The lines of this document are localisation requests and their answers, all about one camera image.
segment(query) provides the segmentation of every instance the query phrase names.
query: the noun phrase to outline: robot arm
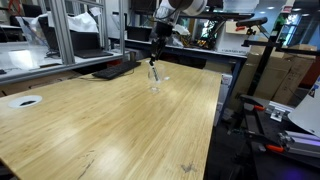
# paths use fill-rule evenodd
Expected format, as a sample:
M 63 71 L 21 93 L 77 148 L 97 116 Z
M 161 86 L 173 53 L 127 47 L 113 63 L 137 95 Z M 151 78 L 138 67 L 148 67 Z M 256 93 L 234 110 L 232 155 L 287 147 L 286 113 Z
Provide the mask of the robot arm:
M 151 60 L 149 62 L 155 79 L 158 81 L 158 73 L 154 67 L 154 61 L 164 49 L 168 38 L 172 34 L 181 11 L 189 16 L 200 14 L 207 5 L 207 0 L 162 0 L 159 8 L 154 12 L 154 21 L 156 22 L 155 33 L 157 37 L 151 42 Z

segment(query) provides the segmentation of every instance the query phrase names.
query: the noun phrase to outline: glass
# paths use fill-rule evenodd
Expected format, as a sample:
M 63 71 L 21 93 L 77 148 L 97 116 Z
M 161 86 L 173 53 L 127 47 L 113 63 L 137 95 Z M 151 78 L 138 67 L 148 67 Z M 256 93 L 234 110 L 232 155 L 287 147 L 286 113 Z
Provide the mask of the glass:
M 160 92 L 160 84 L 166 79 L 165 78 L 165 66 L 163 64 L 154 63 L 154 67 L 157 73 L 158 79 L 155 77 L 154 69 L 149 66 L 148 78 L 150 81 L 150 90 L 153 93 Z

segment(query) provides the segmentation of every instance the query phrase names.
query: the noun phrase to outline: ceiling light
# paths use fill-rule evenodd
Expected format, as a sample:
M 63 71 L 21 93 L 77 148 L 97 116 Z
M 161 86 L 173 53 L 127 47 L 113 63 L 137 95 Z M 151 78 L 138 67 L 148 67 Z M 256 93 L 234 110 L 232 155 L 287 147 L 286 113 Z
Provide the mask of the ceiling light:
M 294 8 L 292 11 L 301 11 L 301 8 Z

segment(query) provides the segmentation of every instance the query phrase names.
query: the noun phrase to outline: wood grain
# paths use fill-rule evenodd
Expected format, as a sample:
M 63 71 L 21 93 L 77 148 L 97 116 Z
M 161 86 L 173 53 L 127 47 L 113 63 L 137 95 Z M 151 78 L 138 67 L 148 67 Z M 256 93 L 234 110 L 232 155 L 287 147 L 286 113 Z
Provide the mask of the wood grain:
M 202 179 L 221 75 L 159 63 L 170 79 L 157 94 L 142 61 L 112 81 L 78 78 L 1 98 L 1 161 L 32 180 Z M 8 107 L 24 95 L 43 100 Z

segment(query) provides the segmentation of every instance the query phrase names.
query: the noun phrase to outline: white sticker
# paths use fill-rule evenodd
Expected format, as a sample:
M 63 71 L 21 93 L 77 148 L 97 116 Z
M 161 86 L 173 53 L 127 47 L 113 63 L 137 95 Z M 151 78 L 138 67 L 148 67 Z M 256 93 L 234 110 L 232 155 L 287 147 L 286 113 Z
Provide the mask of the white sticker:
M 92 13 L 93 16 L 98 16 L 101 14 L 100 8 L 98 7 L 90 8 L 90 12 Z

